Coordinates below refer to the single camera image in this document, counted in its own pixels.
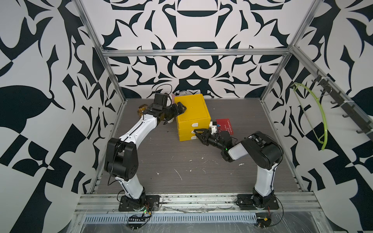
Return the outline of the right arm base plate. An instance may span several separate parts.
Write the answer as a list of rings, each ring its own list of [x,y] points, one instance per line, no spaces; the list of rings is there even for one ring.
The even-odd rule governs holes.
[[[259,194],[238,194],[236,205],[241,210],[278,210],[279,202],[274,194],[262,197]]]

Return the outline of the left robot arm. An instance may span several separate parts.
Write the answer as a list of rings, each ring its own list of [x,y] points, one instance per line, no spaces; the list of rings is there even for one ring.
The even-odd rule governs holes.
[[[108,141],[104,169],[120,184],[129,203],[145,205],[145,189],[137,177],[138,147],[161,122],[167,124],[186,110],[182,103],[173,103],[170,95],[157,93],[153,103],[141,111],[139,121],[126,134]]]

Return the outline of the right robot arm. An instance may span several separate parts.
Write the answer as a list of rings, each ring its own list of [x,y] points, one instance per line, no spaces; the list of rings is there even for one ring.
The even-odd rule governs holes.
[[[255,162],[257,175],[253,193],[238,195],[236,204],[241,209],[265,209],[277,204],[274,178],[284,152],[274,139],[257,131],[234,143],[227,131],[212,133],[209,129],[196,129],[194,133],[202,144],[220,149],[222,158],[227,162],[234,162],[245,156],[250,156]]]

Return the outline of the red postcard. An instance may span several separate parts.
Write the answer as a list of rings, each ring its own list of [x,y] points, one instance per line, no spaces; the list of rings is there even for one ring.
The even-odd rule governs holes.
[[[227,131],[230,135],[233,135],[233,128],[228,118],[216,119],[216,123],[219,131]]]

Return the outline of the yellow plastic drawer cabinet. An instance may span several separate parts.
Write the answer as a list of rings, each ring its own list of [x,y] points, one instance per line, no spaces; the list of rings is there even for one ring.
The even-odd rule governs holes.
[[[180,142],[196,139],[196,129],[209,128],[211,116],[202,94],[177,96],[174,100],[186,107],[185,112],[176,117]]]

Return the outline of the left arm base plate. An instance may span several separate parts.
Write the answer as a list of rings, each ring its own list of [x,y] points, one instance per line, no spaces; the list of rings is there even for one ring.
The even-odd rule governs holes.
[[[159,203],[159,195],[141,195],[137,200],[124,195],[119,201],[119,212],[144,211],[145,209],[152,211],[159,207]]]

